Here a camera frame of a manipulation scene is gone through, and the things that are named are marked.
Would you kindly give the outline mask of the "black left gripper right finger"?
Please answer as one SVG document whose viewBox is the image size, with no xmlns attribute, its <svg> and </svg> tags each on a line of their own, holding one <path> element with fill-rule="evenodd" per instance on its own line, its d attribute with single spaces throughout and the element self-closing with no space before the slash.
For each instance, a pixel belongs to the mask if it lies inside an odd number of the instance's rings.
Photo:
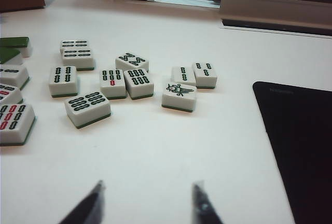
<svg viewBox="0 0 332 224">
<path fill-rule="evenodd" d="M 192 223 L 224 223 L 211 203 L 204 189 L 203 181 L 196 181 L 192 184 L 191 197 Z"/>
</svg>

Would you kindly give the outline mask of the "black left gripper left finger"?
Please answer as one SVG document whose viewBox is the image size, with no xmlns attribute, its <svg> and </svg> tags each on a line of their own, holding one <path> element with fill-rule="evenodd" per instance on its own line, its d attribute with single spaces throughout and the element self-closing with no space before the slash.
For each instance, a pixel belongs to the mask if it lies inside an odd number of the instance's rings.
<svg viewBox="0 0 332 224">
<path fill-rule="evenodd" d="M 60 223 L 102 223 L 105 208 L 105 184 L 99 180 Z"/>
</svg>

